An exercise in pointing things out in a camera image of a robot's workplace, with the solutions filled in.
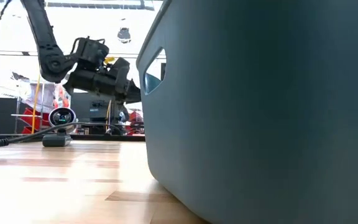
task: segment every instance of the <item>wooden table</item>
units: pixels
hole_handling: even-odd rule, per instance
[[[144,142],[0,148],[0,223],[204,223],[150,174]]]

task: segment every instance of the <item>wood grain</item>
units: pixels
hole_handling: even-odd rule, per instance
[[[205,223],[151,175],[142,142],[0,148],[0,223]]]

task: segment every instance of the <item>gray plastic bin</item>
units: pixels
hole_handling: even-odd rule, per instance
[[[165,1],[137,67],[150,170],[196,214],[358,224],[358,0]]]

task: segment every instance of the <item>yellow object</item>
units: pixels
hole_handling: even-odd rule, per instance
[[[110,107],[111,107],[111,100],[109,102],[109,106],[107,107],[107,114],[106,114],[106,124],[109,124],[109,112],[110,112]]]
[[[110,62],[113,62],[115,60],[114,57],[106,57],[106,59],[104,59],[104,63],[108,64]]]
[[[34,134],[34,130],[35,130],[35,112],[37,111],[38,92],[40,90],[40,76],[41,76],[41,74],[38,74],[37,88],[35,89],[34,107],[32,109],[31,134]]]

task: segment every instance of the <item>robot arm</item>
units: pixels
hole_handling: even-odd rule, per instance
[[[114,64],[103,62],[109,53],[104,39],[91,40],[79,37],[74,41],[69,55],[64,55],[57,45],[45,11],[44,0],[21,0],[27,11],[29,24],[37,44],[41,76],[49,82],[60,83],[70,73],[64,88],[69,94],[75,88],[113,97],[124,103],[140,102],[140,89],[127,79],[129,62],[123,58]]]

